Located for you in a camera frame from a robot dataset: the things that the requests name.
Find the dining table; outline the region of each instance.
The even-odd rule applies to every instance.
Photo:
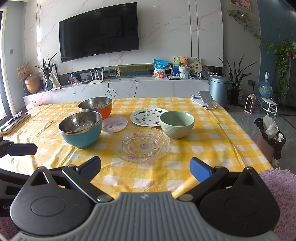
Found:
[[[80,102],[41,105],[28,111],[31,116],[4,140],[14,143],[35,143],[38,151],[31,156],[6,155],[0,168],[31,175],[37,167],[48,169],[74,164],[81,165],[98,156],[101,170],[91,181],[93,185],[117,198],[120,192],[171,191],[173,197],[192,189],[199,182],[190,173],[189,162],[197,157],[206,164],[224,166],[229,171],[241,172],[254,167],[257,172],[271,169],[271,165],[258,146],[243,128],[220,105],[205,110],[190,98],[133,98],[113,99],[110,116],[128,120],[125,129],[137,128],[131,114],[143,108],[162,108],[167,111],[184,111],[195,118],[191,132],[181,139],[170,139],[168,152],[153,162],[132,163],[120,159],[112,150],[112,143],[121,132],[102,131],[95,144],[78,149],[64,141],[59,123],[79,112]]]

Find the purple towel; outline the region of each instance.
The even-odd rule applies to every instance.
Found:
[[[10,217],[0,217],[0,234],[6,239],[11,239],[17,234],[17,229]]]
[[[281,214],[274,233],[283,241],[296,234],[296,176],[289,170],[271,169],[259,173],[277,201]]]

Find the pink heater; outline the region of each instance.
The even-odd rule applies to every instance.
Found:
[[[256,96],[254,94],[250,94],[247,98],[246,107],[244,108],[244,112],[252,114],[256,101]]]

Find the gray gripper base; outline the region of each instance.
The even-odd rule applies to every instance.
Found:
[[[12,240],[280,241],[271,231],[257,237],[224,234],[203,220],[194,203],[176,200],[170,192],[120,193],[112,202],[97,204],[84,224],[69,233],[41,238],[19,232]]]

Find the green bowl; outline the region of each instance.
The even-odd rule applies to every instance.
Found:
[[[160,116],[160,126],[169,137],[179,139],[187,136],[194,126],[194,117],[183,111],[168,111]]]

